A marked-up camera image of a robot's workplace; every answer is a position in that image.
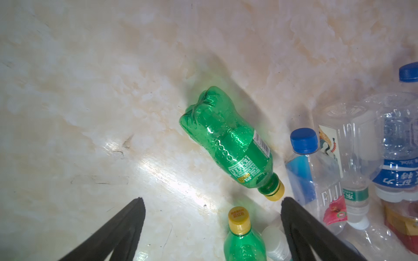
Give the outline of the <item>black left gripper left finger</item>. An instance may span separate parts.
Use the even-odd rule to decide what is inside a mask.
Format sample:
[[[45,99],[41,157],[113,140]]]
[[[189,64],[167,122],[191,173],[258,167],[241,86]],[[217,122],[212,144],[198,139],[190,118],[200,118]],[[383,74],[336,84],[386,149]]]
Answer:
[[[62,261],[132,261],[146,215],[144,200],[132,200]]]

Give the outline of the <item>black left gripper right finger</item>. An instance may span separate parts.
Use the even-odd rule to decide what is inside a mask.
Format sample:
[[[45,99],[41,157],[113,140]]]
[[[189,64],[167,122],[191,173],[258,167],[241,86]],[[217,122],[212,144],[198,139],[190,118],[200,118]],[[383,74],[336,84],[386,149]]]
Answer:
[[[365,260],[291,197],[281,203],[281,220],[294,261]]]

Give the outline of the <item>green soda bottle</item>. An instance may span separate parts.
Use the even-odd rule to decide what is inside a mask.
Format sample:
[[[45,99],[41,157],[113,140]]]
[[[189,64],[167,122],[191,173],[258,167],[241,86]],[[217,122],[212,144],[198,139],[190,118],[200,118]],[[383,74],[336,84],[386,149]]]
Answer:
[[[270,148],[222,89],[213,86],[203,91],[179,124],[237,183],[257,189],[270,201],[284,196],[285,186],[273,171]]]
[[[241,206],[228,213],[229,233],[224,242],[226,261],[266,261],[261,234],[252,229],[249,212]]]

